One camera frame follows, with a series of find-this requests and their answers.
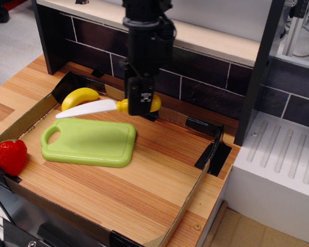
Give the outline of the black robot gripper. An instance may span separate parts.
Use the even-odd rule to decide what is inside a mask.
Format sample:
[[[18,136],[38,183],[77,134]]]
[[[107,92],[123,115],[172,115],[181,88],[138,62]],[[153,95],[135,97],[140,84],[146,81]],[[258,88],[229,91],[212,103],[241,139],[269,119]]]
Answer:
[[[128,28],[128,54],[124,64],[128,113],[147,115],[155,89],[153,77],[172,58],[174,25],[126,24],[125,27]]]

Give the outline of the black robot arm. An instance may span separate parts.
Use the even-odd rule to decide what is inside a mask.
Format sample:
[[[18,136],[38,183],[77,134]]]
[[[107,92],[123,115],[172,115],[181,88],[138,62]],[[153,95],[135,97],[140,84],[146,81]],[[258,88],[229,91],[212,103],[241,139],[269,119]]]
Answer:
[[[125,97],[132,116],[149,114],[155,103],[155,76],[173,55],[174,23],[165,15],[170,1],[123,1],[128,28],[124,61]]]

